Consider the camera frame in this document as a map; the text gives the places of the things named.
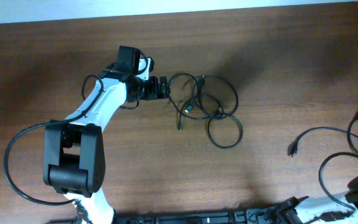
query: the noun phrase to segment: wooden surface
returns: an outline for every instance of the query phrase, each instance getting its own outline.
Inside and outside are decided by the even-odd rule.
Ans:
[[[219,210],[324,195],[320,163],[349,150],[345,135],[311,133],[294,158],[287,146],[313,126],[346,128],[358,109],[358,3],[1,24],[0,223],[75,216],[71,205],[46,207],[15,194],[2,157],[21,129],[77,109],[84,77],[115,60],[119,45],[153,57],[156,76],[227,77],[238,89],[236,116],[244,125],[241,144],[225,151],[211,144],[204,121],[186,119],[178,132],[168,100],[117,111],[103,133],[103,190],[119,213]],[[189,94],[181,90],[184,82],[173,88],[176,100]],[[233,105],[229,92],[211,93]],[[217,121],[212,133],[229,143],[238,130],[233,121]],[[40,129],[17,142],[12,178],[34,197],[64,200],[42,182],[43,140]],[[340,158],[324,179],[338,193],[357,175],[358,161]]]

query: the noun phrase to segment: white wall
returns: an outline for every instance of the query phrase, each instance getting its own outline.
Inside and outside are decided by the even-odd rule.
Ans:
[[[348,1],[352,0],[0,0],[0,23]]]

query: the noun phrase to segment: white plastic part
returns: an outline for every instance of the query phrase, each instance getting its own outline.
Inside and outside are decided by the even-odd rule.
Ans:
[[[338,198],[340,201],[344,203],[348,203],[345,199],[345,194],[340,193],[337,195],[334,195],[334,197]],[[348,212],[349,209],[346,207],[343,207],[336,202],[333,202],[329,197],[321,197],[321,198],[307,198],[299,203],[295,207],[295,210],[298,214],[299,219],[303,223],[307,223],[308,221],[312,220],[314,217],[319,217],[322,213],[325,212]],[[322,220],[318,220],[313,222],[314,223],[327,223]],[[356,211],[352,216],[349,218],[343,219],[343,220],[337,220],[329,222],[332,224],[356,224],[358,223],[358,209],[356,208]]]
[[[147,65],[147,69],[145,72],[137,75],[143,80],[149,79],[149,68],[151,59],[148,58],[149,63]],[[146,66],[146,62],[144,59],[139,60],[139,70],[142,70]],[[102,79],[104,90],[100,95],[97,102],[93,105],[93,107],[87,112],[87,114],[76,120],[71,122],[71,124],[78,125],[87,125],[94,124],[96,126],[100,126],[102,128],[102,132],[109,123],[112,115],[118,109],[119,106],[125,103],[127,98],[127,88],[125,83],[120,82],[119,80],[112,78],[104,78]],[[67,116],[66,119],[74,118],[81,114],[83,110],[85,110],[93,101],[93,99],[98,95],[99,90],[101,88],[100,82],[96,81],[95,87],[91,94],[85,99],[84,103],[71,115]]]
[[[110,206],[104,196],[103,189],[100,188],[96,193],[93,193],[90,198],[86,198],[80,194],[67,193],[65,197],[69,200],[78,199],[81,205],[84,206],[88,212],[88,218],[93,224],[111,224],[114,216],[114,210]]]

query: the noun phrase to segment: brown tabletop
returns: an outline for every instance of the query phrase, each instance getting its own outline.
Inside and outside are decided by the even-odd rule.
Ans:
[[[21,129],[76,110],[84,77],[113,62],[120,45],[153,57],[158,77],[188,72],[232,81],[244,138],[222,150],[208,139],[205,121],[184,119],[179,132],[168,100],[116,111],[103,133],[103,190],[117,212],[247,208],[324,195],[319,166],[330,154],[349,151],[346,136],[311,133],[294,158],[287,147],[313,126],[346,129],[358,109],[358,2],[0,24],[0,223],[75,216],[72,205],[47,207],[15,194],[2,157]],[[173,87],[178,101],[190,94],[185,80]],[[210,93],[227,110],[234,103],[228,91]],[[238,135],[231,120],[211,129],[221,144]],[[43,147],[43,129],[18,140],[9,160],[12,178],[31,196],[65,200],[42,181]],[[324,180],[339,193],[357,175],[357,160],[338,158]]]

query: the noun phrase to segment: robotic arm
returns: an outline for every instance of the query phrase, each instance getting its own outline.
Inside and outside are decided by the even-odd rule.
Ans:
[[[74,203],[82,223],[110,224],[114,215],[101,185],[106,164],[102,132],[114,112],[126,101],[165,99],[170,92],[167,78],[149,77],[154,61],[139,49],[120,46],[116,63],[98,76],[94,90],[84,103],[66,119],[75,118],[88,108],[103,85],[96,103],[80,119],[45,128],[44,182],[76,199]],[[80,155],[67,153],[80,145]]]

